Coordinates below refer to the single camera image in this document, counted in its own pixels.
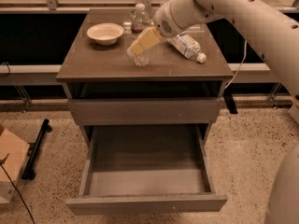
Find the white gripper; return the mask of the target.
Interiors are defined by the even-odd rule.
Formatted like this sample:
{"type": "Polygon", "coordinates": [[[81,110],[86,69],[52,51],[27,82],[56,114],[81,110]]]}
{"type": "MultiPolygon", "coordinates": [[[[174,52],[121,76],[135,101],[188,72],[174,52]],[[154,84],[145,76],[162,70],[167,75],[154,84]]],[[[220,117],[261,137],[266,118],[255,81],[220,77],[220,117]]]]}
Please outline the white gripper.
{"type": "Polygon", "coordinates": [[[182,15],[183,11],[176,0],[167,1],[153,17],[157,29],[155,27],[145,29],[130,45],[127,54],[135,57],[158,45],[162,36],[170,38],[180,34],[183,31],[182,15]]]}

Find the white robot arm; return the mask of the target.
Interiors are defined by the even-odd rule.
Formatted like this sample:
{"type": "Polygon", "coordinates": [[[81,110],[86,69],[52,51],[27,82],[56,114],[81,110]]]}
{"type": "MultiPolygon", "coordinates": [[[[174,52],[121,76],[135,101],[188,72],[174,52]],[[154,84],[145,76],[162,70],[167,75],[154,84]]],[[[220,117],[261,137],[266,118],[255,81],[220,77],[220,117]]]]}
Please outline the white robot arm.
{"type": "MultiPolygon", "coordinates": [[[[198,23],[220,16],[249,42],[293,97],[299,95],[299,23],[261,0],[169,0],[152,28],[142,32],[127,53],[135,57],[198,23]]],[[[279,166],[264,224],[299,224],[299,145],[279,166]]]]}

